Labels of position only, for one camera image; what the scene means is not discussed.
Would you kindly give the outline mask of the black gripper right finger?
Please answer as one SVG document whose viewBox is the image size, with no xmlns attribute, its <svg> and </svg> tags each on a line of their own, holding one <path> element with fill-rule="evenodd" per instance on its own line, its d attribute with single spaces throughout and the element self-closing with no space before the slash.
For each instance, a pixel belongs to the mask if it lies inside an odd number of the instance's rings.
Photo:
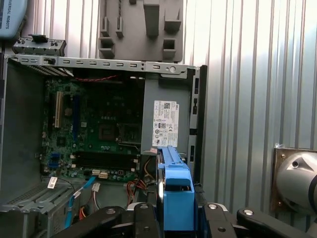
<svg viewBox="0 0 317 238">
<path fill-rule="evenodd" d="M 298 230 L 270 215 L 251 208 L 231 214 L 224 205 L 207 203 L 198 211 L 199 238 L 309 238 Z"/>
</svg>

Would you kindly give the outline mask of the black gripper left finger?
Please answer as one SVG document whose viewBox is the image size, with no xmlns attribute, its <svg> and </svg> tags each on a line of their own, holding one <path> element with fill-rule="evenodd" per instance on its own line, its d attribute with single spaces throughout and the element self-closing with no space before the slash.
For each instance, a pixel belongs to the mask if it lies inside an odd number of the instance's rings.
<svg viewBox="0 0 317 238">
<path fill-rule="evenodd" d="M 104 207 L 53 235 L 54 238 L 157 238 L 159 222 L 155 208 L 137 203 L 133 210 Z"/>
</svg>

